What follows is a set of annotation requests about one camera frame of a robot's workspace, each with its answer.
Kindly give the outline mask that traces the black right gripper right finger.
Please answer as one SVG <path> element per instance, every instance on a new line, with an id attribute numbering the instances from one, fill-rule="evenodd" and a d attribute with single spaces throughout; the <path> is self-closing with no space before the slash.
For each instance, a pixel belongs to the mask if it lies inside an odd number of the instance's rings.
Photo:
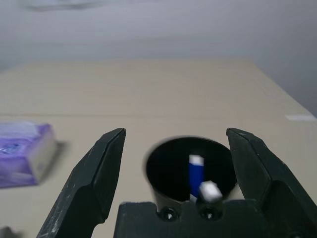
<path id="1" fill-rule="evenodd" d="M 255 205 L 253 221 L 265 238 L 315 238 L 317 206 L 288 166 L 262 139 L 228 128 L 232 162 L 245 200 Z"/>

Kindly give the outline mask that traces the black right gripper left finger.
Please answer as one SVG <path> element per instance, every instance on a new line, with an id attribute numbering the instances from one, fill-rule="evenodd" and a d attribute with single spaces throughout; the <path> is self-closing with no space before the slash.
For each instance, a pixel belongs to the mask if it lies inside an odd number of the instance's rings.
<path id="1" fill-rule="evenodd" d="M 89 238 L 109 216 L 118 183 L 126 130 L 114 129 L 71 171 L 37 236 Z"/>

